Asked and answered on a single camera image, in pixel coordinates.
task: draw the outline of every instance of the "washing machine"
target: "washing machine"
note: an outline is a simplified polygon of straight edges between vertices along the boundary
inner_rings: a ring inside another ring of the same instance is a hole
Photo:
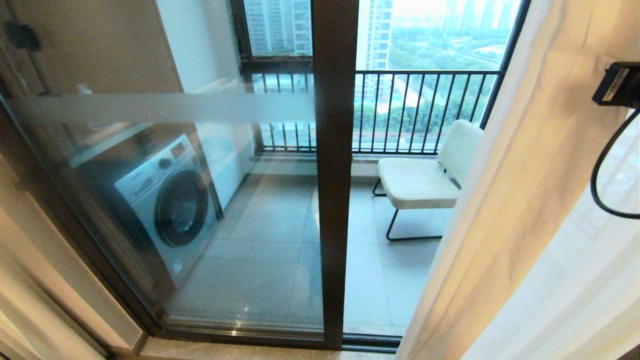
[[[144,227],[178,288],[211,239],[216,224],[196,152],[181,135],[114,186]]]

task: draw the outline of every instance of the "sliding glass door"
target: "sliding glass door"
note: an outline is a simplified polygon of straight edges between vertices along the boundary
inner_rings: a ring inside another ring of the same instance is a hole
[[[0,4],[4,155],[151,335],[341,345],[357,4],[314,5]]]

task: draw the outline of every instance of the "white chair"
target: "white chair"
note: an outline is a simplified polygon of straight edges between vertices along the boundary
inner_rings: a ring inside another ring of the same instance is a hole
[[[391,238],[391,228],[400,209],[444,209],[453,208],[460,194],[458,184],[464,183],[483,131],[466,120],[456,120],[447,134],[438,160],[384,158],[378,162],[380,178],[373,188],[374,196],[387,196],[396,208],[387,230],[387,239],[417,240],[435,239],[440,236],[413,238]],[[376,193],[382,183],[385,193]]]

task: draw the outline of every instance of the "washing machine door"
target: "washing machine door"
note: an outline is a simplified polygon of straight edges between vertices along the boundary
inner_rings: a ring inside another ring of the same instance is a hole
[[[209,192],[202,176],[183,170],[168,177],[156,203],[156,228],[172,247],[185,246],[197,236],[207,218]]]

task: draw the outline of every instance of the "balcony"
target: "balcony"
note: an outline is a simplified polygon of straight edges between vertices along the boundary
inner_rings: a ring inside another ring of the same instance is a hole
[[[245,67],[248,91],[313,92],[310,61]],[[357,70],[354,154],[436,155],[457,119],[486,124],[501,70]],[[254,124],[256,153],[315,152],[316,125]]]

